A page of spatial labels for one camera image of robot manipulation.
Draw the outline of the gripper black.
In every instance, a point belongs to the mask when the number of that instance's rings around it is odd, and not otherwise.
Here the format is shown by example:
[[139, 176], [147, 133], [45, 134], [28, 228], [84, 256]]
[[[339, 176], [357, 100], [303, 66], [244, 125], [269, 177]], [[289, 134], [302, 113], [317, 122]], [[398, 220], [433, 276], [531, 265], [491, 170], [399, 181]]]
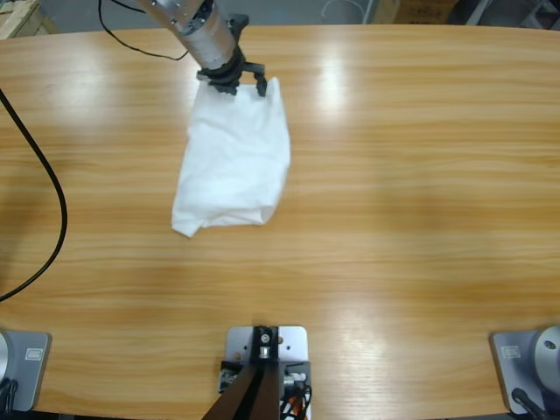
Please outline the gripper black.
[[197, 72], [197, 79], [210, 83], [221, 94], [236, 95], [243, 72], [254, 75], [257, 93], [265, 97], [268, 87], [265, 66], [247, 61], [239, 46], [228, 63], [215, 70], [202, 68]]

